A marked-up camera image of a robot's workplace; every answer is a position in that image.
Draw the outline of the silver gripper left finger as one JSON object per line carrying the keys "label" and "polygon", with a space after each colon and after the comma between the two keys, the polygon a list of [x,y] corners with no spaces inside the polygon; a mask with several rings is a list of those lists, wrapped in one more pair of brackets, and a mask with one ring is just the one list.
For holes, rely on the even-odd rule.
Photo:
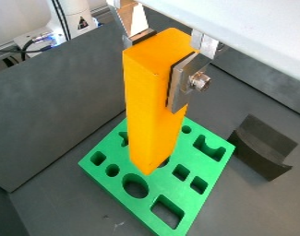
{"label": "silver gripper left finger", "polygon": [[106,0],[106,3],[123,31],[125,49],[156,35],[157,31],[149,26],[141,3],[136,0]]}

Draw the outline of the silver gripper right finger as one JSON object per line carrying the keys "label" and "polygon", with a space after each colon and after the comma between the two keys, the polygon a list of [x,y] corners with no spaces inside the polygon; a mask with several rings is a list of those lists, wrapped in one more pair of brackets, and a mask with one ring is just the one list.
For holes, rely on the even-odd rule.
{"label": "silver gripper right finger", "polygon": [[205,71],[218,54],[219,40],[193,29],[191,45],[197,52],[189,53],[171,68],[167,107],[173,113],[189,103],[191,93],[204,91],[212,82]]}

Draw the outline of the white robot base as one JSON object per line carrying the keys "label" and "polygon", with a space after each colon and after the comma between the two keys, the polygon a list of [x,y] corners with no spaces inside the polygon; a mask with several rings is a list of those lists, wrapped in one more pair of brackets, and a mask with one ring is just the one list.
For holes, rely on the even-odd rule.
{"label": "white robot base", "polygon": [[52,14],[48,24],[14,39],[24,61],[28,56],[34,57],[98,27],[88,0],[46,0],[46,2]]}

